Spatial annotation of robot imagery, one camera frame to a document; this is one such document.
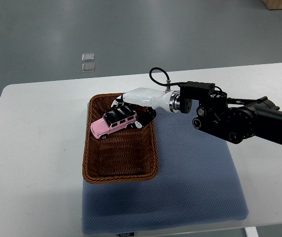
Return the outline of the white robotic hand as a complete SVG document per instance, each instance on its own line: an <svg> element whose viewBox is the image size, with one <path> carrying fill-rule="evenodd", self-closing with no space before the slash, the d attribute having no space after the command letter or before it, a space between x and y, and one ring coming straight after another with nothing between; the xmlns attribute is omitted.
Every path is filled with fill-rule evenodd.
<svg viewBox="0 0 282 237"><path fill-rule="evenodd" d="M147 108L137 120L128 125L129 129L141 129L150 124L156 117L154 109L162 108L169 113L180 111L180 92L179 91L160 91L150 88L137 88L124 93L114 99L111 107L120 111L122 116L134 116L136 111L129 108L126 103L139 105Z"/></svg>

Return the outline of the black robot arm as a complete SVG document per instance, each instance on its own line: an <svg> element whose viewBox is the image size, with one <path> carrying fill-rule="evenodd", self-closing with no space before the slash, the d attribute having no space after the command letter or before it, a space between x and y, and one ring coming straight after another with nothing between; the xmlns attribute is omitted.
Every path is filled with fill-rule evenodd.
<svg viewBox="0 0 282 237"><path fill-rule="evenodd" d="M234 144L257 136L282 145L282 111L267 97L229 98L213 83L188 81L176 85L179 90L169 90L170 83L164 85L165 91L137 88L114 99L111 106L127 103L187 114L197 100L197 117L192 121L196 129Z"/></svg>

